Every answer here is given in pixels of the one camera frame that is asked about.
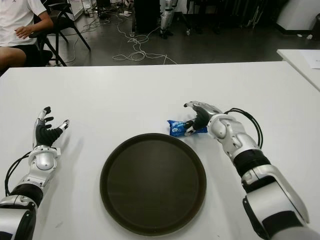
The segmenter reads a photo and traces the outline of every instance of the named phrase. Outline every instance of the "paper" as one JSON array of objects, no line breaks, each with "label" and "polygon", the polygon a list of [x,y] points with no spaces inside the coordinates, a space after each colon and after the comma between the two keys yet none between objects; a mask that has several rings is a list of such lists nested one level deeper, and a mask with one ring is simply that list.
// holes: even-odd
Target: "paper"
[{"label": "paper", "polygon": [[300,50],[310,68],[320,69],[320,50]]}]

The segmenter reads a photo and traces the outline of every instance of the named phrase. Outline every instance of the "white wall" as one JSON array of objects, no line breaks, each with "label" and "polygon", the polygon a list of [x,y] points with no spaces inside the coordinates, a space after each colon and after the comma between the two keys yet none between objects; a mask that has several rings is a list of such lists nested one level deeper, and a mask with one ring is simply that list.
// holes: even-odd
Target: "white wall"
[{"label": "white wall", "polygon": [[320,0],[290,0],[276,23],[285,30],[311,30],[319,13]]}]

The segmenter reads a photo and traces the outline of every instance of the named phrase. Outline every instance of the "person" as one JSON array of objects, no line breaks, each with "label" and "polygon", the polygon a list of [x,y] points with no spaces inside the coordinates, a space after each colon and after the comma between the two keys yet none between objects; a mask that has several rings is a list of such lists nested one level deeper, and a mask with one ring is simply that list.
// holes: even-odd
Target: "person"
[{"label": "person", "polygon": [[[40,22],[34,24],[34,15]],[[41,0],[0,0],[0,71],[39,61],[36,38],[29,36],[53,26]]]}]

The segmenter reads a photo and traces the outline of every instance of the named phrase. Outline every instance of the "dark plastic tray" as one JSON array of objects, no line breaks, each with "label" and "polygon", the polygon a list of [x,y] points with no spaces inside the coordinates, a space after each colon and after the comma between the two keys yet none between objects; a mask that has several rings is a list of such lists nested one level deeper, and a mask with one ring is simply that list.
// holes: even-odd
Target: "dark plastic tray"
[{"label": "dark plastic tray", "polygon": [[100,193],[109,214],[145,236],[174,232],[199,211],[206,173],[196,153],[169,135],[148,133],[118,146],[103,166]]}]

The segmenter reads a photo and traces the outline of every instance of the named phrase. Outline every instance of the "white t-shirt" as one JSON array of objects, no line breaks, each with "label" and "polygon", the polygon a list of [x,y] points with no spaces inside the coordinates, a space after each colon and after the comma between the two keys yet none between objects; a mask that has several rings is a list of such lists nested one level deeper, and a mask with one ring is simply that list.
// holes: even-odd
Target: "white t-shirt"
[{"label": "white t-shirt", "polygon": [[34,24],[46,8],[40,0],[0,0],[0,47],[35,44],[35,38],[18,38],[15,29]]}]

